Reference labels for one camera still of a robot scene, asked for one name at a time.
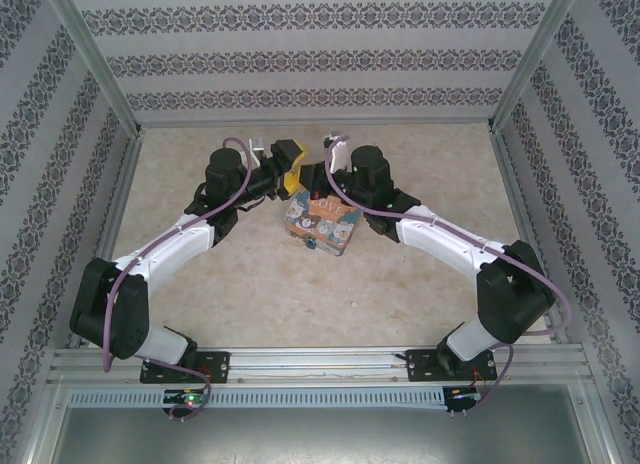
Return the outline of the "orange bear print tin box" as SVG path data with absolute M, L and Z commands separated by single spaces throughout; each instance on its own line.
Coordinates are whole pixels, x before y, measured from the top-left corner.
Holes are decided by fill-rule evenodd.
M 311 236 L 317 242 L 315 250 L 342 256 L 360 220 L 361 211 L 344 204 L 334 195 L 319 199 L 311 199 L 310 196 L 303 190 L 291 198 L 283 215 L 286 232 L 304 246 L 304 239 Z

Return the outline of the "grey metal sheet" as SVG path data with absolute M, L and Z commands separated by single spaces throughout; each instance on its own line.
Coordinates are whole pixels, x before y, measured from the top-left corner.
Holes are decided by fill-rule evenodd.
M 52 464 L 591 464 L 575 424 L 417 410 L 73 409 Z

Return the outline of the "aluminium side rail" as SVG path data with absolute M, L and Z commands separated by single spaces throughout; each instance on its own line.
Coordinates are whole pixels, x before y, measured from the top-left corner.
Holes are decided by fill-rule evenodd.
M 520 189 L 517 175 L 513 169 L 511 160 L 508 156 L 507 148 L 504 140 L 499 131 L 494 131 L 489 126 L 489 137 L 491 140 L 492 148 L 496 157 L 496 162 L 503 180 L 505 191 L 508 197 L 509 205 L 514 217 L 516 229 L 518 231 L 521 240 L 530 244 L 533 251 L 538 258 L 543 273 L 550 279 L 548 271 L 546 269 L 544 259 L 540 253 L 539 247 L 536 242 L 536 235 L 532 228 L 527 214 L 526 200 Z M 550 329 L 559 325 L 562 322 L 562 318 L 565 317 L 565 311 L 561 310 L 557 304 L 554 304 L 549 311 L 543 316 L 543 321 L 546 329 Z M 555 334 L 547 334 L 546 338 L 554 344 L 566 344 L 569 342 L 565 329 L 557 331 Z
M 130 137 L 115 142 L 97 181 L 98 187 L 89 197 L 87 220 L 65 295 L 63 348 L 85 345 L 85 341 L 70 330 L 71 311 L 85 266 L 92 258 L 110 260 L 114 255 L 143 139 L 144 130 L 136 129 Z

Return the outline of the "aluminium frame post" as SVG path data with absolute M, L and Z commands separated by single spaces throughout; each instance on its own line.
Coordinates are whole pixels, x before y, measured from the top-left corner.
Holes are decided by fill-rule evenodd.
M 504 126 L 574 1 L 551 0 L 512 78 L 504 89 L 495 111 L 488 121 L 489 130 L 492 134 L 496 134 Z
M 74 0 L 49 0 L 129 136 L 140 123 Z

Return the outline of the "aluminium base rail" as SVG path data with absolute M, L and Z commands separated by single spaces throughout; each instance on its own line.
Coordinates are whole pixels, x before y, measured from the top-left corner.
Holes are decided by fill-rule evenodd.
M 410 383 L 408 350 L 394 347 L 207 349 L 230 353 L 227 385 Z M 525 344 L 492 351 L 497 376 L 510 383 L 571 383 L 589 380 L 592 370 L 580 345 Z

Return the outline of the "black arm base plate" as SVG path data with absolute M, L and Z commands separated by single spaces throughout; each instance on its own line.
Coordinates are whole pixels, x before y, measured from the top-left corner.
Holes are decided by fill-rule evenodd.
M 485 350 L 469 361 L 449 351 L 410 349 L 405 354 L 410 382 L 495 381 L 497 369 L 493 352 Z
M 191 359 L 191 370 L 205 375 L 213 384 L 224 384 L 230 369 L 230 353 L 223 351 L 197 351 Z M 203 384 L 196 375 L 167 368 L 151 362 L 143 362 L 139 380 L 143 384 Z

